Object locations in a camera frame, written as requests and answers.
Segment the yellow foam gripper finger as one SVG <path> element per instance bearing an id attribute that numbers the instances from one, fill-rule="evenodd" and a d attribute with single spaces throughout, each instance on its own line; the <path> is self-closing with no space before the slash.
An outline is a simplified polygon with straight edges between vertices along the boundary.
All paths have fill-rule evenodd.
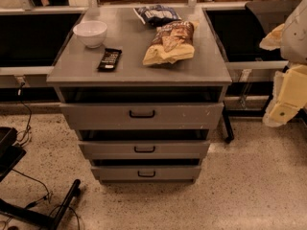
<path id="1" fill-rule="evenodd" d="M 282 23 L 268 33 L 260 42 L 259 47 L 264 50 L 272 51 L 281 48 L 282 32 L 285 24 Z"/>

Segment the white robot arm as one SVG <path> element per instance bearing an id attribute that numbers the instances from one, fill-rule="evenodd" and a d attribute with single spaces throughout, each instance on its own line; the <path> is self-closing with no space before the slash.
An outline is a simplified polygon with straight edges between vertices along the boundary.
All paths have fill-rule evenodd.
<path id="1" fill-rule="evenodd" d="M 274 75 L 272 100 L 263 117 L 266 126 L 280 127 L 307 104 L 307 0 L 302 0 L 259 46 L 269 51 L 279 49 L 281 57 L 289 61 L 285 73 Z"/>

